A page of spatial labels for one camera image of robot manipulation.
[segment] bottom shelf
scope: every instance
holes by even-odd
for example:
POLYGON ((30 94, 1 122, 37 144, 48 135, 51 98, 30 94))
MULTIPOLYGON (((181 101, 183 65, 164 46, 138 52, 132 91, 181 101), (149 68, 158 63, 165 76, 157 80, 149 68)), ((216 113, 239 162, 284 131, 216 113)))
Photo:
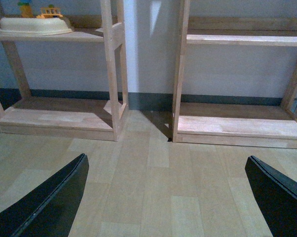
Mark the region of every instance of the bottom shelf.
POLYGON ((181 103, 175 142, 297 148, 297 122, 277 106, 181 103))
POLYGON ((0 131, 114 141, 111 105, 106 100, 23 99, 5 111, 0 131))

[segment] dark baseboard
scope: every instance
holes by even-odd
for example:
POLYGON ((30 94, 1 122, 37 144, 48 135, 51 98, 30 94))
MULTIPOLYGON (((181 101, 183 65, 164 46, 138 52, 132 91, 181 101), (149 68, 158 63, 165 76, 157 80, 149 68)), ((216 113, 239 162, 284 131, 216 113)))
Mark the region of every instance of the dark baseboard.
MULTIPOLYGON (((68 91, 68 90, 31 90, 33 96, 109 100, 106 91, 68 91)), ((0 102, 4 109, 21 99, 18 89, 0 88, 0 102)), ((162 93, 129 93, 131 110, 171 111, 172 94, 162 93)), ((182 95, 182 102, 240 104, 240 105, 271 105, 278 106, 281 98, 246 97, 246 96, 215 96, 215 95, 182 95)))

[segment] yellow toy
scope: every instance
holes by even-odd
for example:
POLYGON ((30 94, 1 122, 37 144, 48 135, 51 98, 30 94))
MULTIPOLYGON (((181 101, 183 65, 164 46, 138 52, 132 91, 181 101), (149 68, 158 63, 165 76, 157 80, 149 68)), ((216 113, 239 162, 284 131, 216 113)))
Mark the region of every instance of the yellow toy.
POLYGON ((30 6, 31 0, 20 0, 18 6, 20 6, 21 17, 22 18, 33 18, 32 9, 30 6))
POLYGON ((41 15, 37 16, 39 19, 63 17, 61 14, 61 9, 59 7, 54 7, 54 5, 49 5, 49 7, 41 7, 41 15))

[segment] wooden shelving unit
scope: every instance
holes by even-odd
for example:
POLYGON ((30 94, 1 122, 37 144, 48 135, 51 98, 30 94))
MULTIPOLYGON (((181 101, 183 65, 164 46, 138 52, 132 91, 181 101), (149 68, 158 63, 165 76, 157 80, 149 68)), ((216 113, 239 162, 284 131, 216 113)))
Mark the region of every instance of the wooden shelving unit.
POLYGON ((173 142, 297 148, 297 66, 281 106, 181 103, 188 44, 297 47, 297 18, 189 17, 181 1, 173 99, 173 142))
POLYGON ((37 37, 0 34, 0 41, 22 96, 21 101, 5 111, 0 104, 0 132, 118 140, 129 109, 123 0, 117 0, 117 18, 111 14, 111 0, 101 0, 101 8, 102 16, 69 16, 77 27, 73 33, 37 37), (103 28, 96 31, 100 24, 103 28), (15 45, 15 41, 25 40, 103 43, 110 100, 33 97, 15 45), (120 50, 123 101, 118 101, 115 66, 117 48, 120 50))

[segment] white wall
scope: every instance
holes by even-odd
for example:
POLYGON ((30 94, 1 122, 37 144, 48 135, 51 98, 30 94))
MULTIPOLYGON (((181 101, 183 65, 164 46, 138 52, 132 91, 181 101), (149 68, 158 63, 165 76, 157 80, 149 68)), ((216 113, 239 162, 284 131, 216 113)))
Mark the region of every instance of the white wall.
MULTIPOLYGON (((36 13, 45 0, 32 4, 36 13)), ((172 93, 179 0, 125 0, 130 92, 172 93)), ((96 1, 54 0, 66 14, 99 14, 96 1)), ((18 6, 2 0, 6 14, 18 6)), ((191 15, 297 17, 297 0, 193 0, 191 15)), ((19 42, 31 88, 108 90, 102 44, 19 42)), ((297 48, 189 46, 183 93, 282 97, 297 58, 297 48)), ((16 83, 0 45, 0 87, 16 83)))
MULTIPOLYGON (((193 0, 191 16, 297 17, 297 0, 193 0)), ((297 47, 189 45, 184 94, 283 97, 297 47)))

